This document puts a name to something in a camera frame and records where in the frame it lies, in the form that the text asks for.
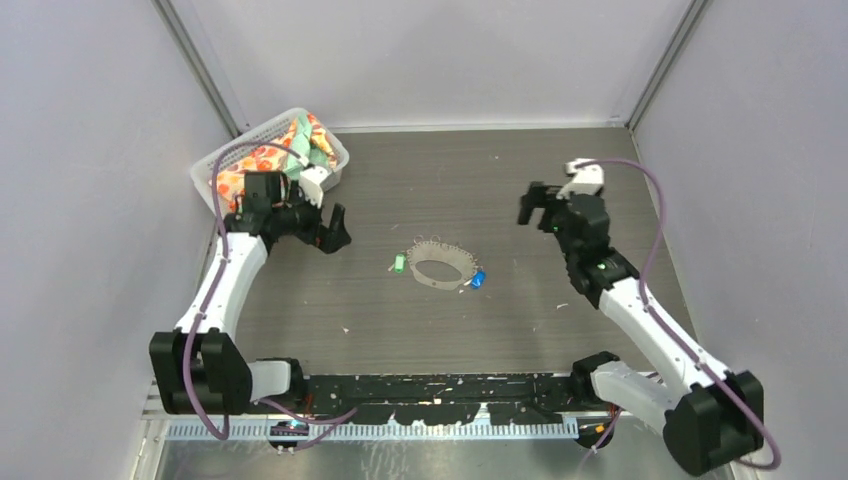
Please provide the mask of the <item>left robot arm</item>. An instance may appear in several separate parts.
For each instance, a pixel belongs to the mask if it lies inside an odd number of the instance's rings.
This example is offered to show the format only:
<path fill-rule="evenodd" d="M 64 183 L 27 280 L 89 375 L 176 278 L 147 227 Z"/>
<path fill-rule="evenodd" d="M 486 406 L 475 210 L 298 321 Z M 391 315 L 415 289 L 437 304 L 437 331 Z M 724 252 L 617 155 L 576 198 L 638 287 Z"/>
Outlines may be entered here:
<path fill-rule="evenodd" d="M 164 410 L 169 414 L 241 415 L 268 397 L 284 414 L 307 398 L 303 371 L 291 358 L 247 362 L 234 334 L 250 287 L 282 237 L 325 254 L 347 246 L 345 208 L 322 220 L 331 171 L 312 166 L 296 180 L 279 171 L 249 172 L 236 209 L 223 218 L 215 256 L 190 307 L 171 331 L 157 332 L 149 355 Z"/>

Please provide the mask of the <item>blue tagged key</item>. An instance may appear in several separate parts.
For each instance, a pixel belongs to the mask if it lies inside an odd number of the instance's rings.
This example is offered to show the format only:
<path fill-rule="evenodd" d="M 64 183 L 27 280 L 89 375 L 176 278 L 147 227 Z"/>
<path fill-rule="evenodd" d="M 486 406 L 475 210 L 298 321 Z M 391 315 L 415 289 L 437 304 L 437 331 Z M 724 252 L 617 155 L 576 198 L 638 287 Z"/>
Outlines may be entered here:
<path fill-rule="evenodd" d="M 474 273 L 474 275 L 469 280 L 467 280 L 463 284 L 463 286 L 470 288 L 470 289 L 473 289 L 473 290 L 477 290 L 477 289 L 480 289 L 483 286 L 485 279 L 486 279 L 486 272 L 483 271 L 483 270 L 478 270 Z"/>

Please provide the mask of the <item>metal keyring holder plate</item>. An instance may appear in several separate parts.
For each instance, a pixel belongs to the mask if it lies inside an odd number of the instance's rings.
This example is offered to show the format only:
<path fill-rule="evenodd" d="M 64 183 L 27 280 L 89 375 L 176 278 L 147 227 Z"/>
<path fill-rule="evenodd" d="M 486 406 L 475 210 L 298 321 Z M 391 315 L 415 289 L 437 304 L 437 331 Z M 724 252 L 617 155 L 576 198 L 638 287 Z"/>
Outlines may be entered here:
<path fill-rule="evenodd" d="M 469 283 L 481 271 L 472 253 L 461 246 L 443 242 L 437 236 L 429 240 L 415 240 L 413 246 L 406 251 L 406 262 L 418 283 L 444 291 L 455 290 Z M 459 273 L 459 278 L 451 281 L 437 280 L 420 270 L 419 264 L 422 262 L 447 265 Z"/>

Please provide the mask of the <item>green tagged key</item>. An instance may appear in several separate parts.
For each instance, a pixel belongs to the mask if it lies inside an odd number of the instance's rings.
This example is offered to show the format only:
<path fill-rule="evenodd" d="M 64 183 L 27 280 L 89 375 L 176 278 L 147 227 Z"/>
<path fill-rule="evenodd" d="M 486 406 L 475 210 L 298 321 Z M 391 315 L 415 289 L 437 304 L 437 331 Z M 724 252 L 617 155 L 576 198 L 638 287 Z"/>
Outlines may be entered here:
<path fill-rule="evenodd" d="M 398 253 L 394 256 L 392 264 L 387 268 L 388 272 L 402 274 L 406 269 L 407 257 L 404 253 Z"/>

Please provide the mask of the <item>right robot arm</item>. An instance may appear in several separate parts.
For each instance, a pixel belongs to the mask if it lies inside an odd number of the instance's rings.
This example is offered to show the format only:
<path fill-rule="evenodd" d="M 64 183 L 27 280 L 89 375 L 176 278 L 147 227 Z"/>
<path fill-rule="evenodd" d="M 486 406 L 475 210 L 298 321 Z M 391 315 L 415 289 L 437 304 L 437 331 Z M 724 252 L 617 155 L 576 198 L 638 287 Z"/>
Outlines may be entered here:
<path fill-rule="evenodd" d="M 610 217 L 599 194 L 534 181 L 520 198 L 517 222 L 535 210 L 553 235 L 578 294 L 633 341 L 657 373 L 650 379 L 610 352 L 573 365 L 571 397 L 584 410 L 611 403 L 653 429 L 675 462 L 699 476 L 763 447 L 764 392 L 749 371 L 732 372 L 664 310 L 640 272 L 611 245 Z"/>

